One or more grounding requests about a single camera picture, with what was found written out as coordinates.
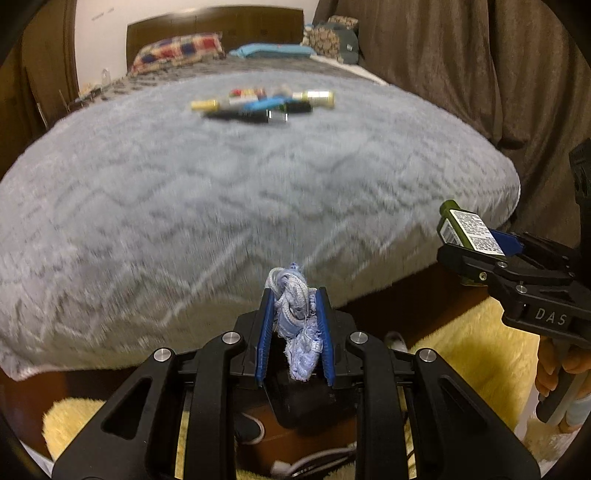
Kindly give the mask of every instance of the green bottle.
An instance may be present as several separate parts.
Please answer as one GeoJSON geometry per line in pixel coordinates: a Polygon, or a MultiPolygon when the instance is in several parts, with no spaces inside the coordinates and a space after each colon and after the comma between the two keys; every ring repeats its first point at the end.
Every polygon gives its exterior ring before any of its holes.
{"type": "Polygon", "coordinates": [[[461,209],[454,200],[443,202],[439,213],[441,220],[437,225],[437,233],[444,243],[505,258],[503,250],[478,214],[461,209]]]}

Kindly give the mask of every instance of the wooden cabinet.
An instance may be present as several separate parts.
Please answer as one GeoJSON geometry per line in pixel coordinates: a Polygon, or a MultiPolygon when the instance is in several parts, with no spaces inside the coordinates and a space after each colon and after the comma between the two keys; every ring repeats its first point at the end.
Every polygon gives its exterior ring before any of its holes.
{"type": "Polygon", "coordinates": [[[21,42],[0,66],[0,178],[18,156],[45,131],[23,75],[21,42]]]}
{"type": "Polygon", "coordinates": [[[75,1],[51,0],[22,35],[22,65],[48,128],[67,115],[65,103],[77,97],[75,9],[75,1]]]}
{"type": "Polygon", "coordinates": [[[75,13],[76,0],[47,2],[0,66],[0,178],[77,96],[75,13]]]}

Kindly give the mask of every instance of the finger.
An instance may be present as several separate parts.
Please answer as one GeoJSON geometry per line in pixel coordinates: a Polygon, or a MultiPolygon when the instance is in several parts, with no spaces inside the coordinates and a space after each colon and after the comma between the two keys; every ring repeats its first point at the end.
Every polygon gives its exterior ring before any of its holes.
{"type": "Polygon", "coordinates": [[[554,370],[556,370],[556,367],[560,364],[556,355],[556,347],[549,338],[546,340],[540,340],[538,359],[548,375],[552,375],[554,370]]]}
{"type": "Polygon", "coordinates": [[[538,379],[535,379],[535,389],[540,392],[540,395],[542,395],[543,397],[547,397],[548,395],[550,395],[550,390],[548,390],[545,386],[543,386],[540,382],[538,382],[538,379]]]}
{"type": "Polygon", "coordinates": [[[577,395],[577,400],[585,398],[587,395],[591,395],[591,374],[587,375],[587,378],[585,378],[581,390],[579,390],[577,395]]]}
{"type": "Polygon", "coordinates": [[[562,366],[569,374],[580,374],[591,370],[591,352],[578,346],[571,347],[562,366]]]}
{"type": "Polygon", "coordinates": [[[538,371],[535,377],[540,385],[548,390],[555,390],[558,386],[558,374],[548,375],[541,362],[538,362],[538,371]]]}

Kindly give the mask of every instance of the brown curtain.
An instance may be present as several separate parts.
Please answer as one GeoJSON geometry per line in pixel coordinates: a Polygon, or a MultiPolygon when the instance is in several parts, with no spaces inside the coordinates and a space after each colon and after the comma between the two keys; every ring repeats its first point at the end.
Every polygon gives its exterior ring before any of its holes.
{"type": "Polygon", "coordinates": [[[320,0],[359,19],[360,64],[458,116],[515,164],[511,228],[575,245],[568,152],[591,136],[591,70],[541,0],[320,0]]]}

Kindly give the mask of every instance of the blue pillow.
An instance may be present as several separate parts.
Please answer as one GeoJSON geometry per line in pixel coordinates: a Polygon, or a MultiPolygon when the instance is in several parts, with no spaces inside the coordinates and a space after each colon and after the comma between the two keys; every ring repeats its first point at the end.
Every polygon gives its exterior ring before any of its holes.
{"type": "Polygon", "coordinates": [[[274,59],[280,57],[309,57],[316,55],[313,48],[303,45],[280,45],[277,43],[249,43],[236,50],[230,55],[242,59],[248,57],[274,59]]]}

